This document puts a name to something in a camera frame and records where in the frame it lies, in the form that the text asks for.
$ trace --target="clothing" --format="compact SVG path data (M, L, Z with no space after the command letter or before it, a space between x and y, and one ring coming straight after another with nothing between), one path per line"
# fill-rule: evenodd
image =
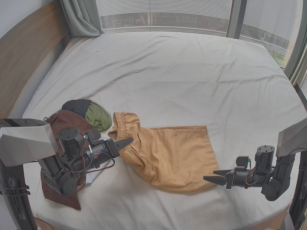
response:
M63 155L63 150L59 142L59 138L57 137L57 133L61 129L67 127L76 127L79 129L81 134L85 134L87 131L93 129L93 127L90 126L90 124L83 117L68 110L61 110L59 111L59 113L53 114L50 118L46 120L46 122L49 123L51 126L52 133L58 145L58 155L60 157ZM86 142L84 144L84 147L85 149L89 149L88 144ZM40 172L40 178L45 198L54 201L56 203L69 206L71 208L81 210L80 204L75 194L70 197L65 197L59 194L57 191L53 190L51 187L49 187L46 184L43 171ZM77 181L78 185L81 185L83 180L84 176L80 177L79 180Z
M70 100L62 106L62 110L69 110L84 117L91 126L100 132L112 126L111 115L99 104L85 99Z
M143 128L136 114L123 112L114 113L113 122L111 138L134 139L120 157L148 183L173 192L214 185L203 180L219 170L206 126Z

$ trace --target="wooden headboard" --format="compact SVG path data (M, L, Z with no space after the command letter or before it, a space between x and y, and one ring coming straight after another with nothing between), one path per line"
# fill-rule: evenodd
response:
M69 32L59 0L19 22L0 39L0 118L7 118L23 87Z

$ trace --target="curtain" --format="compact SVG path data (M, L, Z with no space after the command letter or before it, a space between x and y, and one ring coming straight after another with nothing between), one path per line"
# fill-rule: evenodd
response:
M60 0L72 37L104 33L96 0Z

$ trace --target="white bed sheet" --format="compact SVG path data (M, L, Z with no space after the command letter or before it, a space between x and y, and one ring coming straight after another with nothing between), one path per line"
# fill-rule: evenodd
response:
M189 33L115 33L72 40L23 117L43 119L86 98L109 113L134 112L143 127L207 125L220 169L307 117L267 50L242 40ZM120 158L77 193L81 211L44 198L38 164L25 165L33 213L63 229L246 229L286 208L297 179L269 202L259 188L160 190Z

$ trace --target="mattress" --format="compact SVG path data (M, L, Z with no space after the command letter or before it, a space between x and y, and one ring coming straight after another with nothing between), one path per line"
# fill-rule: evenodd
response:
M109 113L136 113L143 127L207 125L220 169L307 117L291 83L261 45L193 33L104 34L73 39L39 86L24 118L43 119L71 99ZM281 212L289 189L269 202L260 188L222 186L187 194L156 188L116 158L77 193L81 211L44 198L40 167L25 165L35 217L62 229L246 229Z

